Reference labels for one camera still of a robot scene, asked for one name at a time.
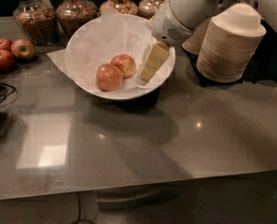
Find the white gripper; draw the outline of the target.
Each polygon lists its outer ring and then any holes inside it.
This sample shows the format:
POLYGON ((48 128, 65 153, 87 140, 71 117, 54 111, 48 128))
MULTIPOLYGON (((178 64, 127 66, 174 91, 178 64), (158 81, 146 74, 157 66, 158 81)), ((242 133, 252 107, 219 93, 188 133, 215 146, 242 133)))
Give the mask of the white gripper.
POLYGON ((145 86, 167 61, 170 47, 183 44, 194 33, 173 14, 171 0, 165 0, 152 20, 145 22, 145 27, 158 41, 146 50, 145 59, 138 70, 135 81, 141 86, 145 86))

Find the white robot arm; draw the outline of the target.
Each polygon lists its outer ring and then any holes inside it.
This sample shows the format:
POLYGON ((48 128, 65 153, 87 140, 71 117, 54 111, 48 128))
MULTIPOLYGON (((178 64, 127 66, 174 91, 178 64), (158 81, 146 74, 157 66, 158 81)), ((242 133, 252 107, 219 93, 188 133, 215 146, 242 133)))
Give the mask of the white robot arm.
POLYGON ((147 84, 170 56, 170 48, 185 43, 209 21, 197 70, 218 83, 239 80, 266 34, 265 22, 276 36, 268 66, 277 76, 277 0, 165 0, 150 21, 157 42, 148 53, 136 82, 147 84))

